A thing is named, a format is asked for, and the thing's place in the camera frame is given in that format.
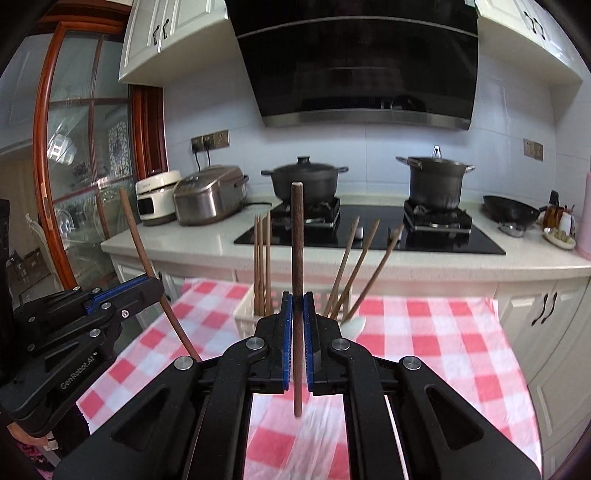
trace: black glass cooktop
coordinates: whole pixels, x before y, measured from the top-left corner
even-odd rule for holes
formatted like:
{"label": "black glass cooktop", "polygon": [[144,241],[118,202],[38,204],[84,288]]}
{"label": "black glass cooktop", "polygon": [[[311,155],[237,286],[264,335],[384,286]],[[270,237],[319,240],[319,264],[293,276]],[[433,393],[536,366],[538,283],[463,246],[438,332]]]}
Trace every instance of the black glass cooktop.
{"label": "black glass cooktop", "polygon": [[[340,218],[334,230],[309,227],[304,230],[305,247],[345,248],[355,218],[361,217],[365,235],[369,234],[376,219],[380,219],[378,231],[370,249],[386,250],[388,229],[395,230],[404,221],[403,207],[341,205]],[[235,244],[253,245],[254,228],[234,240]],[[273,226],[272,245],[291,245],[291,231],[285,227]],[[356,240],[353,248],[361,249],[362,240]],[[462,233],[411,232],[406,225],[396,250],[415,252],[443,252],[458,254],[505,255],[505,251],[472,225],[469,235]]]}

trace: black cabinet handle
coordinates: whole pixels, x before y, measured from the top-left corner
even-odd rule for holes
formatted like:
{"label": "black cabinet handle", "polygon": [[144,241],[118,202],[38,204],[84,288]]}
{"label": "black cabinet handle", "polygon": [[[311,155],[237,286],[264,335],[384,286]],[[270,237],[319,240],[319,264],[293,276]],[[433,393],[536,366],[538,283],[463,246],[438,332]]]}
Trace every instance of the black cabinet handle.
{"label": "black cabinet handle", "polygon": [[154,30],[154,33],[152,33],[152,38],[154,39],[154,45],[158,45],[158,40],[156,40],[156,33],[158,33],[158,30],[160,30],[160,25],[158,25],[156,27],[156,30]]}
{"label": "black cabinet handle", "polygon": [[546,311],[546,302],[548,301],[548,294],[544,295],[544,307],[542,308],[542,313],[540,313],[540,316],[537,317],[533,322],[531,322],[531,326],[534,326],[535,323],[544,316],[544,312]]}
{"label": "black cabinet handle", "polygon": [[546,318],[542,319],[542,325],[543,325],[543,324],[544,324],[544,322],[545,322],[546,320],[548,320],[548,319],[549,319],[549,318],[552,316],[552,314],[554,313],[554,309],[556,308],[556,299],[557,299],[557,298],[558,298],[558,292],[556,292],[556,293],[554,294],[554,301],[552,302],[552,310],[550,310],[550,313],[548,314],[548,316],[547,316]]}
{"label": "black cabinet handle", "polygon": [[164,39],[165,39],[165,40],[166,40],[166,38],[168,37],[168,35],[166,34],[166,30],[165,30],[165,28],[166,28],[166,25],[168,25],[168,21],[169,21],[169,20],[170,20],[170,19],[169,19],[169,18],[167,18],[167,19],[166,19],[166,22],[164,22],[164,25],[162,25],[162,35],[164,35]]}
{"label": "black cabinet handle", "polygon": [[541,24],[540,22],[538,22],[538,19],[537,19],[537,18],[534,18],[534,21],[535,21],[535,22],[538,24],[538,26],[540,27],[540,30],[542,31],[542,33],[541,33],[541,35],[542,35],[542,38],[545,40],[545,39],[546,39],[546,36],[544,35],[544,27],[542,27],[542,24]]}
{"label": "black cabinet handle", "polygon": [[535,23],[534,23],[534,19],[530,17],[530,15],[528,14],[528,12],[524,11],[525,16],[529,19],[529,21],[531,22],[531,29],[534,31],[534,33],[537,33],[535,31]]}

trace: stove burner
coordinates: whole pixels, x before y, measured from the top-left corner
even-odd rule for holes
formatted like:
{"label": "stove burner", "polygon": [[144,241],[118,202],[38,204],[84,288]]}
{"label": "stove burner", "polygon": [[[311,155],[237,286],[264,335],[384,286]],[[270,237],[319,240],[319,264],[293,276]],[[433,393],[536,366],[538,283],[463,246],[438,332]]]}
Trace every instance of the stove burner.
{"label": "stove burner", "polygon": [[416,232],[470,234],[472,229],[472,217],[459,208],[438,212],[406,200],[404,202],[404,217],[411,230]]}
{"label": "stove burner", "polygon": [[[304,227],[334,229],[339,223],[340,200],[334,197],[329,202],[304,207]],[[291,205],[282,203],[271,210],[273,226],[291,228]]]}

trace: gas stove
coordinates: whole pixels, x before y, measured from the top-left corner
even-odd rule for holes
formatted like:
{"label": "gas stove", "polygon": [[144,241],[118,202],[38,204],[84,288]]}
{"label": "gas stove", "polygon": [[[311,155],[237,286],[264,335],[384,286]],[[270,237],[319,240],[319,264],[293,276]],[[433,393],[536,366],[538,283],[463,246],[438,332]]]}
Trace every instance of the gas stove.
{"label": "gas stove", "polygon": [[[306,210],[308,220],[304,227],[304,246],[320,248],[346,248],[351,226],[360,217],[358,234],[353,248],[363,248],[363,232],[369,232],[376,219],[380,220],[371,250],[386,250],[391,232],[401,223],[404,230],[396,250],[414,252],[442,252],[458,254],[505,255],[505,251],[472,224],[472,218],[462,210],[445,216],[435,212],[407,207],[375,205],[341,205],[333,199],[325,205]],[[291,210],[281,204],[271,211],[272,245],[291,245]],[[254,227],[234,240],[235,244],[253,245]]]}
{"label": "gas stove", "polygon": [[404,202],[404,218],[413,232],[465,233],[470,235],[472,217],[456,208],[438,212],[410,200]]}
{"label": "gas stove", "polygon": [[[339,224],[340,200],[334,197],[329,202],[304,207],[304,228],[334,230]],[[291,206],[282,203],[271,210],[271,225],[278,228],[291,228]]]}

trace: white countertop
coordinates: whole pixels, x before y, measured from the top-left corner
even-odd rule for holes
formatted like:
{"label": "white countertop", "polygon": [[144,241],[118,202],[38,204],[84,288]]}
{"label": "white countertop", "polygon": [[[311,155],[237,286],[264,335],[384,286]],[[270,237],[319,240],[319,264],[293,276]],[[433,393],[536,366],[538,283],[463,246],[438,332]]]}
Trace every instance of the white countertop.
{"label": "white countertop", "polygon": [[[384,196],[342,196],[346,205],[402,205],[403,199]],[[591,276],[591,262],[576,252],[560,250],[549,244],[539,227],[532,227],[525,238],[511,238],[500,232],[497,225],[484,217],[480,206],[463,203],[462,208],[472,215],[473,223],[503,248],[506,255],[444,254],[394,251],[381,280],[396,281],[531,281],[558,280]],[[254,224],[255,215],[269,209],[265,205],[252,205],[243,211],[213,225],[182,227],[178,222],[161,226],[139,226],[140,236],[148,257],[152,261],[190,264],[201,267],[228,268],[252,271],[253,251],[251,245],[234,245],[234,240]],[[129,231],[101,244],[109,254],[136,257]],[[332,276],[339,269],[344,249],[304,249],[305,274]],[[350,272],[359,258],[360,250],[349,255]],[[379,264],[384,252],[369,251],[359,278],[369,278]],[[272,272],[291,272],[291,248],[272,247]]]}

